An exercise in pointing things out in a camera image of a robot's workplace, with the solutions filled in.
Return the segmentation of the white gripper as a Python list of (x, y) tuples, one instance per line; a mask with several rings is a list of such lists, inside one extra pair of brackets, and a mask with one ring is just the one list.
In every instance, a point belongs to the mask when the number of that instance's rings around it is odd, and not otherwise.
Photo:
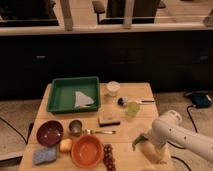
[(142, 144), (142, 152), (143, 154), (155, 164), (162, 164), (164, 163), (166, 148), (157, 148), (152, 145), (150, 142), (144, 142)]

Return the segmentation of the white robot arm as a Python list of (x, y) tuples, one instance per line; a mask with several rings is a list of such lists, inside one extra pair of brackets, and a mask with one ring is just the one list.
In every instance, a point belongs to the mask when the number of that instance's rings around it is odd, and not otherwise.
[(169, 110), (152, 122), (143, 136), (154, 146), (159, 160), (165, 155), (165, 145), (172, 141), (190, 150), (207, 161), (213, 162), (213, 138), (190, 131), (180, 126), (182, 116)]

